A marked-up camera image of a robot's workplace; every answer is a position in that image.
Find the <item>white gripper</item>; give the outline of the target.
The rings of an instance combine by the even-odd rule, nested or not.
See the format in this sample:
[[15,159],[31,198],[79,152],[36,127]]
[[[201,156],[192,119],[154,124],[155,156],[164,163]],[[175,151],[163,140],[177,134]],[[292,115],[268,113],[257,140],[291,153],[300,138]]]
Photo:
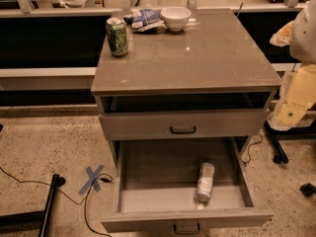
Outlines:
[[268,118],[272,129],[287,131],[295,127],[316,103],[316,0],[310,0],[293,21],[270,38],[270,44],[284,47],[303,64],[286,71],[279,89],[279,100]]

